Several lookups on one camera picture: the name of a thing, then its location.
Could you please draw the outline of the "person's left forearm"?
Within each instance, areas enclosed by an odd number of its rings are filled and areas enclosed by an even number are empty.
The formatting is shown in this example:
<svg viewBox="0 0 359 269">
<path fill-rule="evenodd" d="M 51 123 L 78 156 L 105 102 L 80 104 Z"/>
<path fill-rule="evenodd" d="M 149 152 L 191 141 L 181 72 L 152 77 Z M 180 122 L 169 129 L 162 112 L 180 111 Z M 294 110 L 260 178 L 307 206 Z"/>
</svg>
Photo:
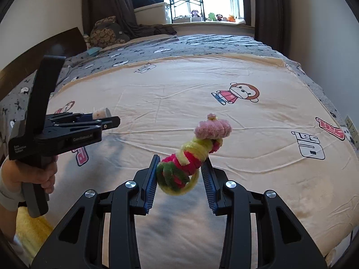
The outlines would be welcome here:
<svg viewBox="0 0 359 269">
<path fill-rule="evenodd" d="M 1 171 L 1 231 L 9 242 L 16 234 L 18 204 L 24 200 L 21 182 L 12 182 Z"/>
</svg>

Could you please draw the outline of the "person's left hand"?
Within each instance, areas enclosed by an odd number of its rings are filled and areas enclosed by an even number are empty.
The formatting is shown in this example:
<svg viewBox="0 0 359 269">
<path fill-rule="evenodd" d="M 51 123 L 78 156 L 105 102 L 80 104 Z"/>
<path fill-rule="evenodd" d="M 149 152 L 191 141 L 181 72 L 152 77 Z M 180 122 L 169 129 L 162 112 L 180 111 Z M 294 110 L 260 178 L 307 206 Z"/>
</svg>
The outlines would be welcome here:
<svg viewBox="0 0 359 269">
<path fill-rule="evenodd" d="M 54 192 L 55 175 L 58 156 L 52 157 L 45 168 L 36 168 L 17 160 L 6 159 L 1 168 L 1 177 L 7 190 L 11 193 L 20 192 L 23 183 L 39 184 L 46 193 Z"/>
</svg>

